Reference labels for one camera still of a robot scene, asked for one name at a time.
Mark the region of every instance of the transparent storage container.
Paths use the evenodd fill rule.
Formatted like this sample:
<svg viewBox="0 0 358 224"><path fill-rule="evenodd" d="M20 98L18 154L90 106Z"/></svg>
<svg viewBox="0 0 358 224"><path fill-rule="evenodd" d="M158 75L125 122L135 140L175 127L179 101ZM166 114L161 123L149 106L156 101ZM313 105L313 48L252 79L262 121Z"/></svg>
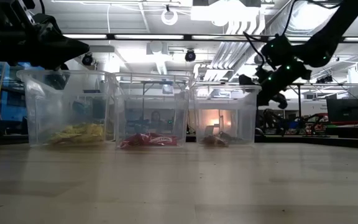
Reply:
<svg viewBox="0 0 358 224"><path fill-rule="evenodd" d="M114 75L23 70L29 142L88 144L114 139Z"/></svg>
<svg viewBox="0 0 358 224"><path fill-rule="evenodd" d="M115 75L119 85L115 94L117 147L183 147L192 78Z"/></svg>
<svg viewBox="0 0 358 224"><path fill-rule="evenodd" d="M197 143L229 146L254 142L260 86L196 85L191 90Z"/></svg>

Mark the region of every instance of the dome camera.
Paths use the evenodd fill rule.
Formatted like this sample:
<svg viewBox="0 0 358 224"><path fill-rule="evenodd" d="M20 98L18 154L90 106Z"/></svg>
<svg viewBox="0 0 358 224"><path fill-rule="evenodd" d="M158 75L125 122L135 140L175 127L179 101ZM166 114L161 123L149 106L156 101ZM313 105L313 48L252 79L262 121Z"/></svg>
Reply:
<svg viewBox="0 0 358 224"><path fill-rule="evenodd" d="M82 64L86 66L90 66L92 65L92 62L93 62L92 53L86 53L82 58Z"/></svg>
<svg viewBox="0 0 358 224"><path fill-rule="evenodd" d="M187 62L194 62L194 60L196 60L196 54L194 53L193 49L188 49L186 56L185 56L185 60Z"/></svg>

